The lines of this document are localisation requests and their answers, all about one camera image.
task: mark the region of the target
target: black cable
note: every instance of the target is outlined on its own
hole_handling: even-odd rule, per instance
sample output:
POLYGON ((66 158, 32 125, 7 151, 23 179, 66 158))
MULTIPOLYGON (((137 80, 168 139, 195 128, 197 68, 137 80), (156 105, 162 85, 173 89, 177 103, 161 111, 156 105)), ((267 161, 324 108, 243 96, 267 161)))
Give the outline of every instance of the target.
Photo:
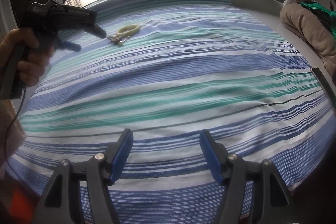
POLYGON ((9 123, 9 126, 6 130, 6 133, 5 133, 5 138, 4 138, 4 142, 3 142, 3 152, 5 154, 5 159, 6 159, 6 163, 8 165, 8 167, 12 170, 12 172, 18 177, 19 180, 22 181, 21 177, 17 174, 17 172, 13 169, 13 167, 10 165, 9 161, 8 161, 8 157, 7 157, 7 138, 9 136, 9 133, 11 131, 11 127, 13 126, 13 124, 15 123, 17 117, 19 116, 20 114, 20 111, 21 111, 21 108, 23 106, 23 103, 25 101, 25 97, 26 97, 26 89, 23 91, 23 96, 22 96, 22 100, 21 100, 21 104, 19 106, 19 109, 17 110, 16 112, 16 115, 14 116, 13 120, 9 123))

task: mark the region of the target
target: blue gripper pad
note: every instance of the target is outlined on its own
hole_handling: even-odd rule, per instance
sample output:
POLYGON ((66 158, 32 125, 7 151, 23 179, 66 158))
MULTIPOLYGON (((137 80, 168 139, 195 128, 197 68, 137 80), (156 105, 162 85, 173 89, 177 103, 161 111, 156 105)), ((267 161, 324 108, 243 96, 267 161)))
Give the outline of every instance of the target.
POLYGON ((120 178, 132 146, 133 132, 129 130, 112 162, 113 173, 110 179, 113 183, 115 183, 120 178))
POLYGON ((221 162, 219 161, 214 151, 214 147, 212 146, 213 144, 216 145, 216 143, 213 141, 212 142, 213 144, 211 144, 208 138, 210 137, 212 139, 212 137, 210 133, 208 133, 207 135, 205 132, 201 132, 199 134, 199 145, 202 148, 205 160, 207 161, 213 179, 217 181, 220 185, 222 185, 224 178, 221 172, 222 171, 221 162))

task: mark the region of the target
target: high-rise building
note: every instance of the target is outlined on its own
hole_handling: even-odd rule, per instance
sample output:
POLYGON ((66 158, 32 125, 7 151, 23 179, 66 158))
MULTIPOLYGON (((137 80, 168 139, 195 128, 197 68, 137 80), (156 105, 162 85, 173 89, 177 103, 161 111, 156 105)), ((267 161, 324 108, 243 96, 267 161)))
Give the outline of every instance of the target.
POLYGON ((76 7, 83 7, 81 0, 66 0, 64 4, 76 7))

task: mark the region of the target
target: bed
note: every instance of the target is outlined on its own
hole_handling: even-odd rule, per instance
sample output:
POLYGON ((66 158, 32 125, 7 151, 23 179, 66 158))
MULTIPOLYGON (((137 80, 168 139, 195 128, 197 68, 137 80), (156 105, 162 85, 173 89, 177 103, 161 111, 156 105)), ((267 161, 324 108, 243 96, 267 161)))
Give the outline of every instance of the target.
MULTIPOLYGON (((140 32, 122 47, 61 34, 82 51, 55 53, 21 116, 27 138, 10 159, 37 194, 60 160, 88 160, 124 128, 134 145, 109 187, 122 223, 211 223, 224 188, 199 146, 205 128, 245 160, 270 158, 291 190, 324 156, 336 119, 310 64, 230 0, 100 0, 88 8, 108 34, 130 24, 140 32)), ((81 199, 92 222, 85 183, 81 199)))

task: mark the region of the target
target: metal screw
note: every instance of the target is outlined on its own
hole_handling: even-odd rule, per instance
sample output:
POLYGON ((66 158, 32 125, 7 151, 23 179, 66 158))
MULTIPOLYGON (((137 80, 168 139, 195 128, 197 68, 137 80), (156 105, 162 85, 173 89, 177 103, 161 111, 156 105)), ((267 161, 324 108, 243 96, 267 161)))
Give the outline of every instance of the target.
POLYGON ((228 156, 228 158, 231 159, 231 160, 235 160, 235 159, 237 159, 237 157, 238 156, 236 154, 233 154, 233 153, 229 154, 229 156, 228 156))
POLYGON ((265 164, 265 165, 271 165, 271 164, 272 164, 272 161, 269 160, 269 159, 265 159, 265 160, 264 160, 264 164, 265 164))
POLYGON ((103 159, 104 157, 105 157, 105 155, 104 155, 103 153, 98 153, 98 154, 95 155, 94 158, 95 158, 96 160, 101 160, 101 159, 103 159))
POLYGON ((60 164, 62 164, 63 166, 67 166, 69 164, 68 160, 61 160, 60 164))

